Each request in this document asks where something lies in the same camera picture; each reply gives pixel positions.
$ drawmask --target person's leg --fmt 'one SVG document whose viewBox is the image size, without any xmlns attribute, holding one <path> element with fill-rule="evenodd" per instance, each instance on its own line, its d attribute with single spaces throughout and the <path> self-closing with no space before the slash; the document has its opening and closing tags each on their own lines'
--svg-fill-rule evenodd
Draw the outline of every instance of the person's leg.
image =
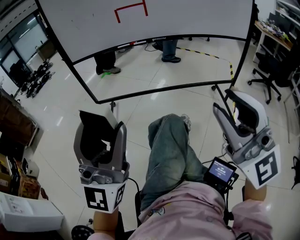
<svg viewBox="0 0 300 240">
<path fill-rule="evenodd" d="M 97 75 L 100 75 L 101 73 L 103 73 L 103 55 L 102 53 L 99 53 L 97 55 L 94 56 L 95 61 L 96 61 L 96 73 Z"/>
<path fill-rule="evenodd" d="M 149 125 L 148 139 L 151 154 L 140 195 L 141 210 L 183 180 L 203 180 L 203 166 L 188 145 L 188 127 L 182 117 L 170 114 L 154 121 Z"/>
<path fill-rule="evenodd" d="M 116 55 L 114 52 L 99 53 L 95 57 L 97 64 L 96 73 L 100 75 L 103 72 L 117 74 L 121 71 L 119 67 L 115 67 Z"/>
<path fill-rule="evenodd" d="M 156 42 L 155 44 L 152 45 L 156 50 L 160 50 L 160 51 L 163 51 L 163 42 L 160 41 L 160 42 Z"/>
<path fill-rule="evenodd" d="M 115 52 L 105 53 L 105 61 L 103 62 L 103 71 L 105 73 L 117 74 L 121 71 L 119 67 L 115 67 L 116 62 Z"/>
<path fill-rule="evenodd" d="M 163 41 L 163 57 L 164 62 L 180 62 L 181 59 L 175 56 L 178 40 Z"/>
</svg>

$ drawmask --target red marking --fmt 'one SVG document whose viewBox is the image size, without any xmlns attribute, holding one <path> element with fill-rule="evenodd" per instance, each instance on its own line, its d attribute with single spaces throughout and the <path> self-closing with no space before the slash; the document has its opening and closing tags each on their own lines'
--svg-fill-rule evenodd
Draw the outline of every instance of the red marking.
<svg viewBox="0 0 300 240">
<path fill-rule="evenodd" d="M 114 13 L 116 14 L 116 17 L 117 17 L 118 23 L 121 23 L 121 21 L 120 21 L 120 18 L 119 18 L 119 14 L 118 14 L 117 10 L 115 10 L 115 11 L 114 11 Z"/>
<path fill-rule="evenodd" d="M 146 14 L 146 16 L 148 16 L 148 11 L 147 11 L 147 7 L 146 7 L 145 0 L 142 0 L 142 3 L 143 3 L 143 5 L 144 5 L 145 14 Z"/>
<path fill-rule="evenodd" d="M 119 18 L 119 14 L 118 14 L 118 11 L 119 11 L 119 10 L 126 9 L 126 8 L 131 8 L 131 7 L 135 7 L 135 6 L 139 6 L 139 5 L 144 5 L 145 15 L 148 16 L 148 11 L 147 11 L 147 7 L 146 7 L 146 2 L 145 2 L 145 0 L 142 0 L 142 2 L 140 2 L 140 3 L 136 3 L 136 4 L 132 4 L 132 5 L 128 5 L 128 6 L 124 6 L 124 7 L 117 8 L 117 9 L 114 11 L 114 13 L 116 14 L 118 23 L 121 23 L 120 18 Z"/>
<path fill-rule="evenodd" d="M 138 5 L 142 5 L 142 4 L 143 4 L 143 3 L 140 2 L 140 3 L 128 5 L 128 6 L 125 6 L 125 7 L 120 7 L 120 8 L 117 8 L 116 10 L 119 11 L 119 10 L 122 10 L 122 9 L 131 8 L 131 7 L 138 6 Z"/>
</svg>

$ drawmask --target pink shirt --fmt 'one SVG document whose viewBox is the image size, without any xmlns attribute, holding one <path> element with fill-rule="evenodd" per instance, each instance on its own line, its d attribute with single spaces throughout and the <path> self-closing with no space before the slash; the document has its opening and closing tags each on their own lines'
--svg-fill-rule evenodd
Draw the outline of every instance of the pink shirt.
<svg viewBox="0 0 300 240">
<path fill-rule="evenodd" d="M 185 181 L 141 213 L 139 219 L 142 225 L 129 239 L 234 240 L 245 232 L 249 232 L 255 240 L 272 239 L 272 227 L 262 202 L 247 200 L 233 207 L 232 231 L 224 224 L 224 208 L 225 202 L 215 189 L 206 184 Z M 95 233 L 88 240 L 112 238 Z"/>
</svg>

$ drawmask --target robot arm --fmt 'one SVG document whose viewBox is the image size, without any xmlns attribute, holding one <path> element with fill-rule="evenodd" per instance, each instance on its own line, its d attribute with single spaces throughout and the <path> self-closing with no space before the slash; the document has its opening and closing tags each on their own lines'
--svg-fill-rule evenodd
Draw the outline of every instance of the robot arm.
<svg viewBox="0 0 300 240">
<path fill-rule="evenodd" d="M 74 140 L 87 206 L 113 213 L 122 201 L 130 165 L 126 161 L 127 130 L 103 105 L 86 106 Z"/>
<path fill-rule="evenodd" d="M 275 145 L 260 102 L 237 90 L 226 90 L 226 93 L 235 102 L 239 114 L 235 122 L 223 108 L 213 104 L 213 113 L 228 140 L 226 152 L 259 189 L 281 171 L 279 145 Z"/>
</svg>

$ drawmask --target knee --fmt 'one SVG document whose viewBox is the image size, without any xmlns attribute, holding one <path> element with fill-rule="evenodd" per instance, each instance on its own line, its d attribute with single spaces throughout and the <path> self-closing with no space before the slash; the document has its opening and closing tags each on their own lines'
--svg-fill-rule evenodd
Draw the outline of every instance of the knee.
<svg viewBox="0 0 300 240">
<path fill-rule="evenodd" d="M 165 123 L 180 125 L 180 124 L 184 124 L 184 121 L 182 120 L 182 118 L 180 116 L 178 116 L 174 113 L 171 113 L 169 115 L 166 115 Z"/>
</svg>

